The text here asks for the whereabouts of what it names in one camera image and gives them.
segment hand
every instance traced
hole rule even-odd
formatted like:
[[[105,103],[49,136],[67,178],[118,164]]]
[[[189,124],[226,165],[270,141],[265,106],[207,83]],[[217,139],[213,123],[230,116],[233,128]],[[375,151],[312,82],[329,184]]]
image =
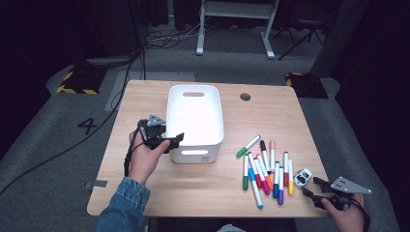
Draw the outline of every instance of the hand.
[[[132,140],[135,131],[130,133],[130,141]],[[133,148],[143,143],[142,134],[138,132],[133,143]],[[129,177],[137,181],[139,184],[144,185],[148,180],[148,177],[154,172],[157,167],[158,160],[162,153],[168,148],[170,144],[169,140],[164,140],[155,150],[149,149],[145,144],[138,146],[132,152],[131,168]]]
[[[353,199],[357,200],[362,206],[364,206],[365,201],[361,194],[353,194]],[[328,199],[322,198],[321,201],[325,209],[335,220],[339,232],[363,231],[365,226],[365,216],[359,208],[350,205],[346,211],[340,211],[336,209]]]

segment table hole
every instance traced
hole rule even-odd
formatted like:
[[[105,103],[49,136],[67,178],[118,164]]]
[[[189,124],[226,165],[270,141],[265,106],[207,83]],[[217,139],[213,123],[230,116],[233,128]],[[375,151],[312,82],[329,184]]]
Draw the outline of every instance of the table hole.
[[[249,94],[247,94],[247,93],[243,93],[243,94],[241,94],[241,99],[243,100],[243,101],[249,101],[250,100],[250,95]]]

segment black cable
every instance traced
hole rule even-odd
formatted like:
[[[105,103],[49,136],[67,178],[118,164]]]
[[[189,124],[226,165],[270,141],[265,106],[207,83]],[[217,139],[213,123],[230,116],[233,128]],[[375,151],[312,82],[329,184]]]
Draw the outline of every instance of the black cable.
[[[125,78],[124,84],[123,84],[123,91],[122,91],[122,94],[121,94],[121,96],[120,96],[120,100],[119,100],[119,101],[117,102],[117,104],[115,105],[115,108],[118,107],[118,105],[119,105],[120,102],[121,102],[121,99],[122,99],[123,96],[124,96],[124,90],[125,90],[126,84],[127,84],[127,77],[128,77],[128,75],[129,75],[129,72],[130,72],[130,68],[131,68],[131,66],[132,66],[132,63],[133,63],[133,61],[134,61],[135,59],[136,59],[136,57],[133,57],[132,61],[130,62],[130,64],[129,64],[128,67],[127,67],[126,78]],[[75,144],[74,144],[73,146],[71,146],[70,148],[64,150],[63,152],[61,152],[61,153],[59,153],[59,154],[57,154],[57,155],[55,155],[55,156],[53,156],[53,157],[51,157],[51,158],[49,158],[49,159],[46,159],[45,161],[43,161],[43,162],[37,164],[37,165],[34,166],[34,167],[31,167],[30,169],[24,171],[24,172],[21,173],[19,176],[17,176],[16,178],[14,178],[11,182],[9,182],[9,183],[0,191],[0,196],[1,196],[12,184],[14,184],[16,181],[18,181],[18,180],[19,180],[20,178],[22,178],[23,176],[25,176],[25,175],[27,175],[28,173],[30,173],[30,172],[36,170],[36,169],[39,168],[39,167],[45,165],[46,163],[48,163],[48,162],[50,162],[50,161],[52,161],[52,160],[54,160],[54,159],[56,159],[56,158],[58,158],[58,157],[60,157],[60,156],[62,156],[62,155],[64,155],[64,154],[66,154],[66,153],[68,153],[69,151],[71,151],[71,150],[74,149],[75,147],[79,146],[80,144],[82,144],[83,142],[85,142],[86,140],[88,140],[93,134],[95,134],[97,131],[99,131],[99,130],[103,127],[103,125],[104,125],[104,124],[108,121],[108,119],[114,114],[114,112],[115,112],[115,110],[112,110],[112,111],[109,113],[109,115],[104,119],[104,121],[103,121],[100,125],[98,125],[98,126],[96,127],[95,130],[93,130],[89,135],[87,135],[85,138],[81,139],[79,142],[75,143]]]
[[[138,46],[142,49],[142,67],[144,69],[144,80],[145,80],[145,46],[144,46],[144,42],[142,41],[143,39],[140,38],[138,32],[142,32],[142,28],[141,28],[141,24],[136,23],[135,19],[136,19],[136,15],[133,13],[133,4],[132,4],[132,0],[129,0],[129,6],[130,6],[130,14],[131,14],[131,18],[132,18],[132,26],[133,26],[133,34],[135,35],[135,39],[138,43]]]
[[[367,212],[363,208],[362,204],[359,203],[359,201],[355,199],[351,199],[350,204],[356,206],[362,212],[363,216],[365,217],[364,232],[367,232],[368,228],[370,227],[370,223],[371,223],[370,216],[367,214]]]
[[[130,173],[130,163],[131,163],[131,157],[132,157],[133,151],[134,151],[137,147],[139,147],[140,145],[144,144],[144,143],[142,142],[142,143],[138,144],[135,148],[132,147],[132,146],[133,146],[133,143],[135,142],[136,135],[138,134],[139,127],[140,127],[140,126],[139,126],[139,123],[138,123],[138,125],[136,126],[135,131],[133,132],[132,139],[130,140],[129,150],[127,151],[126,158],[125,158],[125,160],[124,160],[124,176],[127,176],[127,177],[128,177],[128,175],[129,175],[129,173]]]
[[[103,45],[103,47],[108,50],[111,51],[112,53],[115,53],[117,55],[133,55],[135,54],[138,50],[140,50],[140,48],[136,49],[135,51],[129,52],[129,53],[122,53],[119,52],[115,49],[112,49],[110,47],[108,47],[105,42],[103,41],[103,39],[100,37],[100,35],[97,33],[97,31],[94,29],[93,24],[91,23],[90,19],[88,18],[87,14],[84,12],[84,10],[82,9],[81,5],[78,3],[77,0],[74,0],[76,5],[78,6],[78,8],[80,9],[82,15],[85,17],[85,20],[87,21],[87,24],[89,25],[90,29],[93,31],[94,35],[96,36],[96,38],[100,41],[100,43]]]
[[[194,36],[197,36],[197,34],[189,36],[189,33],[194,32],[194,31],[195,31],[195,28],[192,28],[190,30],[186,30],[184,32],[180,32],[180,33],[171,35],[171,33],[174,32],[174,30],[171,30],[168,33],[168,35],[166,35],[166,36],[163,36],[161,34],[161,32],[155,32],[155,33],[160,33],[160,36],[159,37],[151,37],[151,38],[148,38],[148,37],[150,37],[149,34],[148,34],[147,35],[147,38],[148,38],[147,40],[151,41],[151,43],[148,44],[148,48],[153,48],[153,49],[171,48],[173,46],[178,45],[180,42],[187,41],[190,38],[192,38]],[[156,41],[161,41],[161,44],[153,44],[153,42],[156,42]]]

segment blue marker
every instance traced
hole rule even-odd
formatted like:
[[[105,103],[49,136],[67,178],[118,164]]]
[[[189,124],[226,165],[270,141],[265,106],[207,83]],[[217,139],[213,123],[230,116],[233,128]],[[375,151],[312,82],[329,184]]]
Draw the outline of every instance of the blue marker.
[[[262,204],[262,200],[260,199],[259,190],[256,185],[255,174],[253,173],[252,168],[249,168],[248,171],[249,171],[250,182],[252,183],[253,192],[255,193],[257,208],[261,210],[263,209],[263,204]]]
[[[274,198],[279,197],[279,162],[275,162]]]

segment marker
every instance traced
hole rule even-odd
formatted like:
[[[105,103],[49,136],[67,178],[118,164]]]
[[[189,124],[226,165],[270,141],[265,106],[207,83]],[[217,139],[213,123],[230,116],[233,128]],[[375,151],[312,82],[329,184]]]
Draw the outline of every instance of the marker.
[[[275,172],[275,141],[271,140],[271,172]]]
[[[289,186],[289,164],[288,164],[288,160],[289,160],[289,154],[287,152],[283,153],[283,165],[284,165],[284,169],[283,169],[283,185],[288,187]]]
[[[251,146],[253,146],[253,144],[255,144],[259,139],[260,139],[260,135],[258,134],[258,135],[256,135],[256,137],[254,137],[254,139],[250,143],[248,143],[247,146],[243,147],[241,149],[241,151],[239,151],[238,154],[236,154],[236,157],[239,158],[239,157],[243,156],[244,153],[246,153],[248,151],[248,149]]]
[[[268,175],[268,171],[266,171],[266,168],[263,165],[263,161],[259,154],[256,155],[256,160],[259,161],[260,169],[262,170],[262,173],[265,176],[265,181],[266,181],[266,184],[268,185],[269,190],[273,190],[274,185],[272,185],[271,177]]]
[[[245,156],[244,156],[244,190],[248,190],[248,182],[249,182],[248,162],[249,162],[248,154],[245,154]]]
[[[256,164],[253,161],[253,155],[252,152],[248,152],[248,156],[249,156],[249,161],[250,161],[250,165],[252,165],[252,169],[253,169],[253,173],[255,175],[255,179],[256,179],[256,185],[262,189],[262,181],[260,180],[260,176],[259,176],[259,172],[256,169]]]
[[[277,170],[277,172],[275,172],[275,181],[274,181],[274,198],[278,198],[279,197],[279,162],[276,161],[275,162],[275,170]]]
[[[265,175],[263,175],[262,168],[260,167],[259,160],[257,158],[255,158],[254,163],[256,165],[257,172],[259,172],[260,181],[262,182],[262,188],[265,191],[265,194],[269,195],[271,192],[269,191],[268,184],[266,184]]]
[[[263,161],[265,162],[265,169],[269,175],[271,174],[271,165],[269,165],[268,152],[266,151],[265,141],[263,140],[260,140],[260,149],[262,150]]]
[[[255,174],[253,173],[252,168],[249,168],[248,172],[250,176],[250,182],[252,183],[253,192],[255,193],[257,208],[263,209],[263,204],[262,204],[262,200],[260,199],[259,190],[255,183]]]
[[[279,205],[283,205],[283,167],[279,167]]]
[[[289,159],[289,186],[287,187],[287,190],[289,192],[289,195],[293,195],[293,162],[292,159]]]

